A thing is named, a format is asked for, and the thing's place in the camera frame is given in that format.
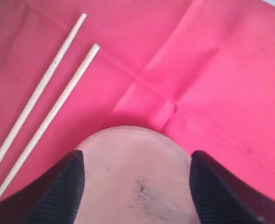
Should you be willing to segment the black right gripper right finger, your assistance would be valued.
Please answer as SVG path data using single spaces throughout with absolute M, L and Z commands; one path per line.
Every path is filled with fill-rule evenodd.
M 202 224 L 275 224 L 275 201 L 205 151 L 191 155 L 190 191 Z

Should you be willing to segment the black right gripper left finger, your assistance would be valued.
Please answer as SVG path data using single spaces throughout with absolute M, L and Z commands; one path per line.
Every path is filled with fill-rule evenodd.
M 0 224 L 72 224 L 85 187 L 83 153 L 74 150 L 0 202 Z

